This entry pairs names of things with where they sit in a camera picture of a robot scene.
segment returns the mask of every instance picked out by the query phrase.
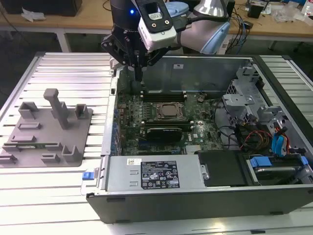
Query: power supply label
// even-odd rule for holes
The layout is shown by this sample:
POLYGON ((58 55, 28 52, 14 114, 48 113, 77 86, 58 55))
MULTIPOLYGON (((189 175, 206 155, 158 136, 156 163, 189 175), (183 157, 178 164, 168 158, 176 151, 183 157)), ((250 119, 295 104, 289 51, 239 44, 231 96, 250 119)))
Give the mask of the power supply label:
POLYGON ((176 161, 141 162, 143 189, 179 188, 176 161))

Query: desk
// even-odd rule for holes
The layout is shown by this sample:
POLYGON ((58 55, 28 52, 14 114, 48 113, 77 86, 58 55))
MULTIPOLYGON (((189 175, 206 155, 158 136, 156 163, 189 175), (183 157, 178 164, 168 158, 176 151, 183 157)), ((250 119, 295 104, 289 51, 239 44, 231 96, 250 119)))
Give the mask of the desk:
MULTIPOLYGON (((244 10, 243 4, 246 0, 236 0, 235 8, 237 13, 244 21, 253 23, 253 27, 247 37, 251 40, 268 41, 291 41, 291 42, 313 42, 313 27, 302 21, 277 23, 271 15, 261 14, 258 19, 249 18, 244 10)), ((224 54, 229 41, 235 37, 238 32, 238 24, 231 20, 229 35, 223 42, 219 54, 224 54)))
MULTIPOLYGON (((46 16, 45 21, 33 23, 21 15, 8 15, 8 20, 20 31, 56 33, 63 52, 70 52, 66 33, 108 34, 112 28, 111 12, 102 8, 105 0, 83 0, 82 7, 76 17, 46 16)), ((236 1, 236 9, 245 0, 236 1)), ((271 41, 313 42, 313 27, 301 21, 276 23, 272 16, 260 16, 258 19, 248 18, 247 12, 238 9, 244 20, 254 23, 248 39, 271 41)), ((14 31, 0 15, 0 30, 14 31)), ((227 43, 237 34, 238 26, 231 20, 231 28, 227 43)))
MULTIPOLYGON (((67 33, 109 34, 112 29, 111 12, 102 4, 105 0, 83 0, 75 17, 46 16, 44 21, 29 22, 21 15, 5 14, 15 28, 21 32, 50 32, 58 37, 63 52, 70 52, 67 33)), ((0 30, 14 31, 0 14, 0 30)))

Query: floor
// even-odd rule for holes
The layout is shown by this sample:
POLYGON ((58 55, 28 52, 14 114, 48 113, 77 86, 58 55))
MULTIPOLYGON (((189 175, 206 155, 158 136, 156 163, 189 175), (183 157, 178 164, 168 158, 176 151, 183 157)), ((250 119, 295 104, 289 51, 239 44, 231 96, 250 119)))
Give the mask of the floor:
MULTIPOLYGON (((73 52, 101 52, 100 35, 70 34, 73 52)), ((274 51, 268 49, 270 42, 247 40, 239 54, 242 55, 289 55, 296 64, 313 79, 313 44, 303 44, 298 52, 295 42, 279 42, 274 51)), ((37 51, 59 52, 61 48, 53 33, 13 33, 10 41, 0 35, 0 107, 18 83, 37 51)))

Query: blue latch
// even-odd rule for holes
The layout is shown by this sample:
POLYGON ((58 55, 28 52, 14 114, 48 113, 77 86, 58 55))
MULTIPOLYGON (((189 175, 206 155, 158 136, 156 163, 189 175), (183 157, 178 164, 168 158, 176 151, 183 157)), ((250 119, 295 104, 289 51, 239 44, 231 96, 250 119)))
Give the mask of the blue latch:
POLYGON ((83 180, 94 180, 94 172, 84 172, 83 180))
POLYGON ((308 165, 309 164, 308 159, 305 156, 301 156, 301 161, 302 161, 303 165, 308 165))
POLYGON ((266 157, 266 156, 253 157, 252 159, 250 159, 250 163, 253 168, 272 166, 272 163, 270 162, 269 157, 266 157))
POLYGON ((282 148, 284 144, 284 137, 275 134, 272 139, 272 152, 277 154, 279 157, 283 157, 282 148))

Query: motherboard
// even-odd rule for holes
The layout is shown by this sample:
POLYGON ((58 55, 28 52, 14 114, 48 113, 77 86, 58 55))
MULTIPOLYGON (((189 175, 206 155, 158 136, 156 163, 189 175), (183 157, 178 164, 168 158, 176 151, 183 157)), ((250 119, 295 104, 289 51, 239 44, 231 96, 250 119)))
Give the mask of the motherboard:
POLYGON ((194 154, 223 149, 213 121, 216 102, 200 93, 173 97, 119 94, 115 123, 121 155, 194 154))

